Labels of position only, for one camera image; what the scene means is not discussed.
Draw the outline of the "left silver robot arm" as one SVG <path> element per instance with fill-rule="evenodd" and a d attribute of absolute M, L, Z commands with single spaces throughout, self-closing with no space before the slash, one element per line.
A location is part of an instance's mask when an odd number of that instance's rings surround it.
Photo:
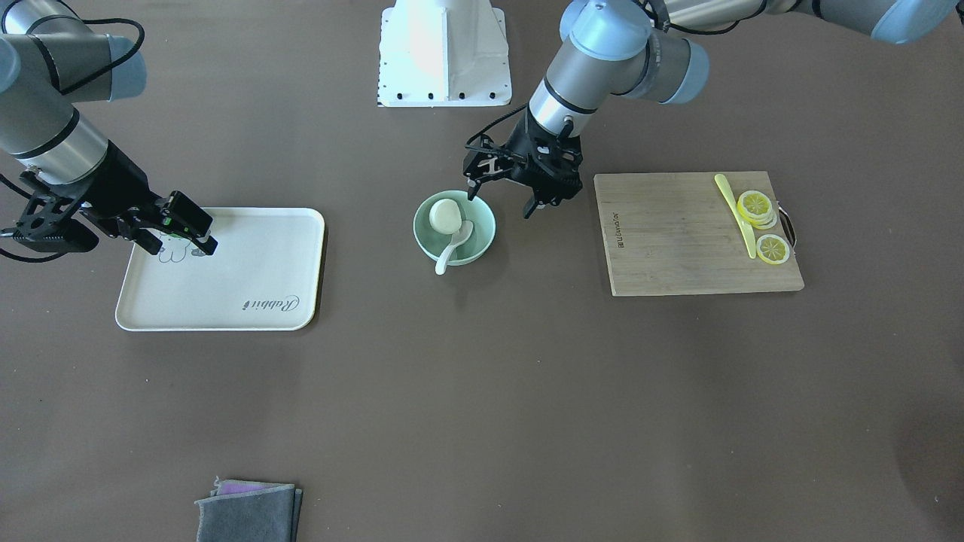
<path fill-rule="evenodd" d="M 482 129 L 468 139 L 468 199 L 507 178 L 529 187 L 523 215 L 581 191 L 581 133 L 609 96 L 682 104 L 709 77 L 696 35 L 718 35 L 762 14 L 805 14 L 878 41 L 920 40 L 960 1 L 574 1 L 561 17 L 561 48 L 508 140 Z"/>

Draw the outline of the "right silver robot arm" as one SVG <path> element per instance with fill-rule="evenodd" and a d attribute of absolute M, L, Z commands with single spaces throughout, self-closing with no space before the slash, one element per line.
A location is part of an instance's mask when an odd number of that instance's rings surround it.
<path fill-rule="evenodd" d="M 34 262 L 92 251 L 99 233 L 157 254 L 159 233 L 184 238 L 203 256 L 217 247 L 212 217 L 175 191 L 163 198 L 147 175 L 77 109 L 140 95 L 142 40 L 96 33 L 63 1 L 4 1 L 1 147 L 20 162 L 15 193 L 27 204 L 2 236 Z"/>

